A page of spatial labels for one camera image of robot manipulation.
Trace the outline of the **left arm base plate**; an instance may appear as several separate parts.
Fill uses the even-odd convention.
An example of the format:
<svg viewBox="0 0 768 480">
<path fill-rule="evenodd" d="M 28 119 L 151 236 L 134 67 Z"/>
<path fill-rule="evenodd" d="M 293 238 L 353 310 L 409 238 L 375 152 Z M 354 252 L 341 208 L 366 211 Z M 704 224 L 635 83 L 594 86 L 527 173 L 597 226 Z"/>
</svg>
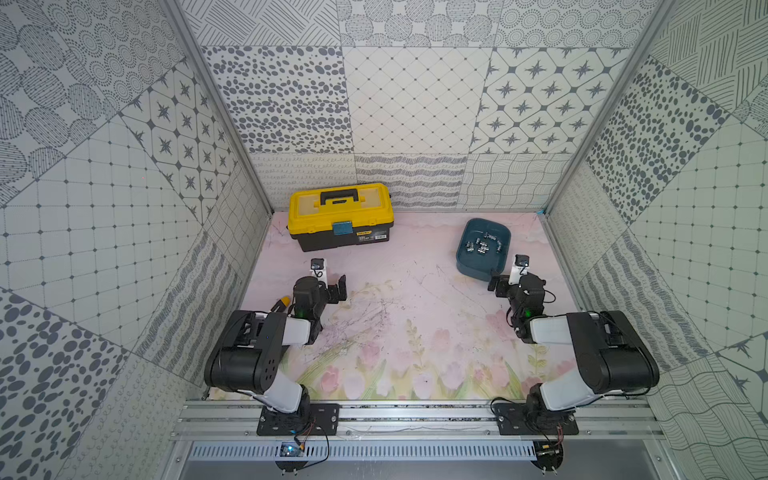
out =
<svg viewBox="0 0 768 480">
<path fill-rule="evenodd" d="M 263 410 L 257 435 L 276 436 L 333 436 L 339 423 L 341 406 L 336 403 L 311 403 L 296 413 Z"/>
</svg>

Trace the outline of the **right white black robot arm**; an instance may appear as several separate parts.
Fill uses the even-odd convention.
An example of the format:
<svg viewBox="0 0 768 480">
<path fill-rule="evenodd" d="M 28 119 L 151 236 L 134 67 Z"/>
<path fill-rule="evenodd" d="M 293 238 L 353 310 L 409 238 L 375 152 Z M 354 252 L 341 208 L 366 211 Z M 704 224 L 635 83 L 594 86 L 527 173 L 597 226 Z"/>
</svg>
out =
<svg viewBox="0 0 768 480">
<path fill-rule="evenodd" d="M 508 325 L 524 343 L 573 350 L 573 370 L 531 388 L 526 399 L 530 412 L 570 412 L 606 396 L 645 395 L 658 385 L 658 364 L 623 312 L 546 315 L 545 281 L 532 273 L 495 273 L 488 290 L 509 301 Z"/>
</svg>

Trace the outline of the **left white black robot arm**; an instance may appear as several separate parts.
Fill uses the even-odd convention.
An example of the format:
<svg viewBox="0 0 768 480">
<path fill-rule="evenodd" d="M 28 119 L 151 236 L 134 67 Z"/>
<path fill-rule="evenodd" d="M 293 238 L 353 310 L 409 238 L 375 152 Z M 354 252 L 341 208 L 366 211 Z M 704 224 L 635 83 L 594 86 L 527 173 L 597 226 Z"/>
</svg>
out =
<svg viewBox="0 0 768 480">
<path fill-rule="evenodd" d="M 325 307 L 346 299 L 345 276 L 334 285 L 305 276 L 294 284 L 293 303 L 283 309 L 234 311 L 205 363 L 206 385 L 247 395 L 278 414 L 306 417 L 307 389 L 285 376 L 280 362 L 289 347 L 314 344 L 323 331 Z"/>
</svg>

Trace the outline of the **teal plastic storage tray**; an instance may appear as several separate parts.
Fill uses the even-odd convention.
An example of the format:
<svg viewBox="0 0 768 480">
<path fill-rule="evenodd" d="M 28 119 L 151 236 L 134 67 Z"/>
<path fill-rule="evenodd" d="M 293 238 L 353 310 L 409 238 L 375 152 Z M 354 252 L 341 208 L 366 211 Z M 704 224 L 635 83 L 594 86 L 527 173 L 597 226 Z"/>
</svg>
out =
<svg viewBox="0 0 768 480">
<path fill-rule="evenodd" d="M 504 272 L 510 242 L 511 232 L 506 226 L 482 218 L 470 219 L 456 251 L 457 270 L 488 283 L 493 274 Z"/>
</svg>

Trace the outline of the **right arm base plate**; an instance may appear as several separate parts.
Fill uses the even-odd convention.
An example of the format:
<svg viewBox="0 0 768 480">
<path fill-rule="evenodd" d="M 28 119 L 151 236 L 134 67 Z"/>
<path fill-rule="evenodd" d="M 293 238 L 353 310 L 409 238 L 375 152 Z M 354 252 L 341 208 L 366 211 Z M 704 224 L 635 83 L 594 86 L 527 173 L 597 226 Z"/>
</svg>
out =
<svg viewBox="0 0 768 480">
<path fill-rule="evenodd" d="M 489 405 L 500 435 L 575 436 L 579 427 L 572 412 L 530 410 L 525 404 L 494 399 Z"/>
</svg>

